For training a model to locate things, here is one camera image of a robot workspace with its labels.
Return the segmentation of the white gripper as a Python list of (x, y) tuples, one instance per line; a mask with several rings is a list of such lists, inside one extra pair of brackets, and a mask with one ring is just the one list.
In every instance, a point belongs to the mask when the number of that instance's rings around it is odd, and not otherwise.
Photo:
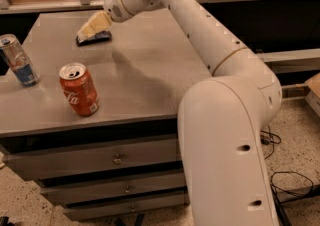
[(94, 13), (77, 32), (79, 41), (92, 38), (95, 34), (107, 30), (112, 20), (114, 22), (124, 22), (129, 19), (129, 14), (123, 6), (121, 0), (104, 0), (104, 10)]

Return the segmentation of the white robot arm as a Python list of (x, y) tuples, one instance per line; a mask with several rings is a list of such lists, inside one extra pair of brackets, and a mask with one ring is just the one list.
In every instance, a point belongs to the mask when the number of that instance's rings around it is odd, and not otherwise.
[(104, 0), (104, 20), (78, 31), (93, 37), (113, 22), (167, 8), (210, 72), (178, 110), (178, 135), (195, 226), (280, 226), (260, 132), (278, 113), (279, 80), (196, 0)]

